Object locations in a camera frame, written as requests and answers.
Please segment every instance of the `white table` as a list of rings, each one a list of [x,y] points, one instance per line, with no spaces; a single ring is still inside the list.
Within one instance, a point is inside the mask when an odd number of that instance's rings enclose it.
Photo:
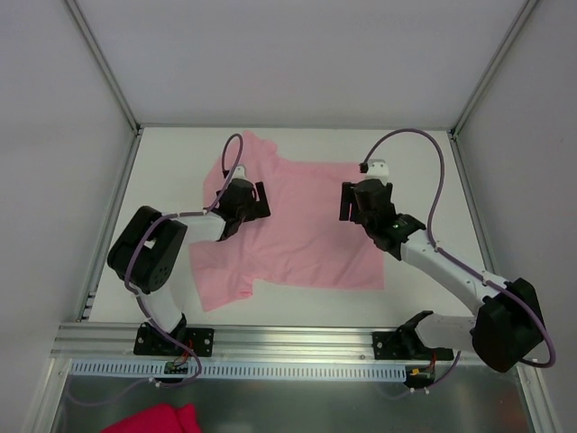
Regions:
[[[203,180],[224,142],[242,129],[146,128],[142,137],[114,240],[134,212],[150,205],[162,212],[202,207]],[[297,161],[361,161],[387,131],[253,129],[279,146],[279,154]],[[482,264],[463,187],[445,132],[430,132],[446,163],[444,191],[434,223],[435,236],[460,256]],[[439,176],[435,149],[416,134],[400,134],[373,155],[387,161],[398,212],[426,221]],[[200,306],[183,247],[169,280],[189,324],[394,327],[423,309],[445,315],[469,315],[461,302],[421,271],[383,254],[386,288],[378,291],[322,290],[257,281],[253,296],[205,312]],[[105,267],[90,321],[140,323],[143,316],[115,273]]]

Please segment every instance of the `pink cloth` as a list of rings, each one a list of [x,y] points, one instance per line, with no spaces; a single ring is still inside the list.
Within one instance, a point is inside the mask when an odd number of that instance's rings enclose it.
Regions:
[[[252,295],[255,279],[299,287],[382,290],[384,259],[361,226],[339,221],[341,184],[362,180],[355,163],[289,161],[277,145],[243,133],[240,163],[252,183],[262,181],[271,216],[241,225],[219,242],[189,248],[205,311]],[[231,167],[238,142],[229,146]],[[204,183],[207,206],[223,186],[220,160]]]
[[[174,409],[162,403],[123,419],[101,433],[201,433],[192,404]]]

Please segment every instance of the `table surface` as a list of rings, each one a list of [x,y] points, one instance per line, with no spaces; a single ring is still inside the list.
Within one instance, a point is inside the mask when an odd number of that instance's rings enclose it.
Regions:
[[[294,161],[361,161],[387,131],[252,129],[279,146]],[[202,184],[224,142],[239,129],[146,128],[114,229],[115,240],[134,212],[149,205],[162,212],[199,210]],[[474,264],[482,264],[463,186],[445,132],[430,132],[443,150],[446,177],[434,221],[435,237]],[[432,144],[417,134],[399,134],[373,155],[389,165],[398,212],[426,221],[439,177]],[[451,293],[420,270],[383,254],[385,290],[349,291],[298,288],[256,281],[253,296],[205,312],[192,278],[188,248],[181,250],[169,284],[189,324],[395,327],[417,312],[431,309],[453,316],[470,312]],[[140,323],[136,302],[105,266],[90,314],[94,322]]]

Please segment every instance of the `metal frame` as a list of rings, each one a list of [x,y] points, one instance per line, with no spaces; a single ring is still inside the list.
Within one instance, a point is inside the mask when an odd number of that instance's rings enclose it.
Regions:
[[[95,290],[105,263],[105,253],[112,240],[114,225],[118,218],[124,193],[130,179],[133,163],[142,138],[142,126],[136,120],[113,71],[111,70],[96,36],[90,29],[77,0],[63,0],[64,5],[90,54],[98,66],[113,98],[133,131],[134,138],[127,149],[123,169],[118,175],[114,196],[107,218],[98,238],[90,271],[84,284],[82,299],[78,304],[78,323],[63,323],[60,326],[51,351],[50,366],[35,405],[37,412],[32,431],[48,431],[56,416],[58,401],[64,389],[71,360],[74,358],[134,359],[132,355],[134,336],[138,325],[98,324],[81,322],[86,318],[87,304],[94,298]],[[494,272],[495,262],[483,229],[483,223],[475,204],[474,195],[467,177],[466,167],[460,153],[459,133],[469,120],[473,110],[481,101],[492,78],[495,76],[510,48],[532,16],[540,0],[526,0],[509,27],[503,41],[485,69],[466,107],[454,128],[449,133],[453,156],[463,185],[467,204],[477,235],[481,254],[488,270]],[[177,126],[154,124],[156,126]],[[215,345],[213,358],[228,362],[296,362],[296,363],[341,363],[373,364],[371,332],[387,331],[390,328],[320,328],[320,327],[214,327]],[[475,355],[462,358],[464,365],[480,365]],[[517,369],[521,379],[527,408],[536,431],[561,431],[549,401],[543,377],[534,368],[525,366]]]

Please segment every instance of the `gray floor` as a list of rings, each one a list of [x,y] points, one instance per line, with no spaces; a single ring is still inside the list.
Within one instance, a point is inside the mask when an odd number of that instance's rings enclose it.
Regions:
[[[73,377],[69,391],[82,401],[101,401],[132,381]],[[160,402],[193,403],[203,433],[533,431],[513,373],[459,367],[429,395],[391,399],[403,390],[401,385],[372,382],[200,380],[176,390],[145,383],[102,407],[67,401],[65,416],[57,418],[52,432],[62,432],[63,423],[67,433],[98,432]]]

